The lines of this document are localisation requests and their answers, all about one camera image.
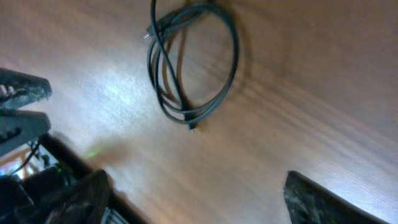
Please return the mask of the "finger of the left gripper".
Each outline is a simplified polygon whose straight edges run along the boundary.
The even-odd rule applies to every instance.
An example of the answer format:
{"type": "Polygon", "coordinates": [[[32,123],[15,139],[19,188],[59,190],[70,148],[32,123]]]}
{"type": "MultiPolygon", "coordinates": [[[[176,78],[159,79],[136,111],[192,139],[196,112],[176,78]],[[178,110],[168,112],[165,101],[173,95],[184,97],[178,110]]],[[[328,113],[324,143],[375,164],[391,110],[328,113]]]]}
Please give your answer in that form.
{"type": "Polygon", "coordinates": [[[51,128],[45,113],[1,110],[1,156],[47,133],[51,128]]]}
{"type": "Polygon", "coordinates": [[[16,110],[51,96],[52,88],[47,79],[1,68],[2,110],[16,110]]]}

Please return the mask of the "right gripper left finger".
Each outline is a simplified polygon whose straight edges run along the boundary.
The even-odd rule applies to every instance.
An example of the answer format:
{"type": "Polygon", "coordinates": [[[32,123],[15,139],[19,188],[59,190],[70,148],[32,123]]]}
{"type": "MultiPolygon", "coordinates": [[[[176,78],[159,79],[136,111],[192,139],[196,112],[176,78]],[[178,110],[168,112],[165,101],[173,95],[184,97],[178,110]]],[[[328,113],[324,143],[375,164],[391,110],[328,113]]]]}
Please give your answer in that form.
{"type": "Polygon", "coordinates": [[[45,201],[45,223],[101,223],[110,196],[110,183],[104,170],[97,170],[70,188],[45,201]]]}

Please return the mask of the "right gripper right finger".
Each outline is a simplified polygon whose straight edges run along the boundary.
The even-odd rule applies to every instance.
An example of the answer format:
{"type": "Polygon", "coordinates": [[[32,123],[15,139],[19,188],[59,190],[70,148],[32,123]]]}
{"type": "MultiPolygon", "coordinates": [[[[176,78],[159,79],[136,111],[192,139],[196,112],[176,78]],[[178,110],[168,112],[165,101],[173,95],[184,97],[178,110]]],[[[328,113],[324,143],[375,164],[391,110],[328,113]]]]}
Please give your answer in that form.
{"type": "Polygon", "coordinates": [[[284,200],[293,224],[383,224],[385,222],[295,170],[287,173],[284,200]]]}

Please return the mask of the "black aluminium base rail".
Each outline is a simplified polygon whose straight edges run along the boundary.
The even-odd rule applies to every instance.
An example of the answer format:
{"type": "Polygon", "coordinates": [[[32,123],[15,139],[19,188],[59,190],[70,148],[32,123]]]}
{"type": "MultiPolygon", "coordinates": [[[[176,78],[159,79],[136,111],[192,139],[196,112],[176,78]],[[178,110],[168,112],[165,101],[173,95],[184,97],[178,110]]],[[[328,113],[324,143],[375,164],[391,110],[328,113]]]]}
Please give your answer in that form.
{"type": "MultiPolygon", "coordinates": [[[[67,168],[71,169],[74,176],[77,179],[88,176],[92,172],[96,171],[88,163],[73,152],[63,141],[51,134],[44,134],[39,138],[41,145],[51,154],[56,160],[62,162],[67,168]]],[[[150,223],[133,204],[127,202],[126,198],[122,193],[117,192],[113,187],[113,181],[108,176],[109,183],[111,185],[109,206],[115,209],[128,223],[150,223]]]]}

